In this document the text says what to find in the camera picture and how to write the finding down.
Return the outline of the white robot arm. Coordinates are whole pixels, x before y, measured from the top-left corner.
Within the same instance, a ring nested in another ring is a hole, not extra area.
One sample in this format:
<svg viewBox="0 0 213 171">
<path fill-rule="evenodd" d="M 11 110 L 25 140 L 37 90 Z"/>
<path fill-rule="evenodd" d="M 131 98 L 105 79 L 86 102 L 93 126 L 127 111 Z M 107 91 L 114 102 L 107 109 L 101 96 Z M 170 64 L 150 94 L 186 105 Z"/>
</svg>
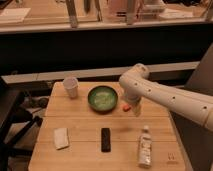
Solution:
<svg viewBox="0 0 213 171">
<path fill-rule="evenodd" d="M 148 76 L 148 68 L 141 63 L 120 76 L 127 103 L 136 106 L 145 97 L 213 132 L 213 96 L 165 86 L 149 81 Z"/>
</svg>

